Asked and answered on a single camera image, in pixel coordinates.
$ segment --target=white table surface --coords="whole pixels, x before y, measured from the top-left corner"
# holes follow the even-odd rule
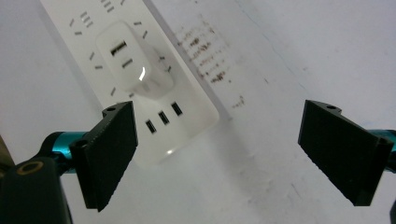
[[[150,169],[131,162],[100,214],[64,175],[75,223],[389,223],[395,175],[354,207],[297,138],[305,99],[396,129],[395,1],[153,3],[192,58],[195,37],[211,43],[193,62],[233,119]],[[14,160],[49,133],[89,130],[101,109],[40,3],[0,1],[0,134]]]

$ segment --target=power outlet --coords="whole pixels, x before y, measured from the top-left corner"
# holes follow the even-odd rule
[[[41,3],[103,108],[134,101],[134,160],[140,166],[160,162],[219,121],[219,111],[142,0]]]

